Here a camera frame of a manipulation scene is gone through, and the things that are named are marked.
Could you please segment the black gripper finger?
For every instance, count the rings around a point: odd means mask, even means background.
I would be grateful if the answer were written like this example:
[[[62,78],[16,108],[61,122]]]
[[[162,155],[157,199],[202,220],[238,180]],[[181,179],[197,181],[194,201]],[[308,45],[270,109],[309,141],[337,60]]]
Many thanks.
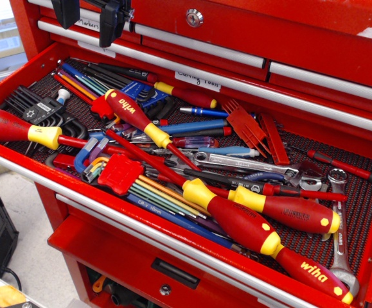
[[[109,47],[121,37],[131,19],[131,1],[107,1],[100,14],[100,47]]]
[[[70,28],[80,20],[79,0],[52,0],[51,4],[57,21],[64,29]]]

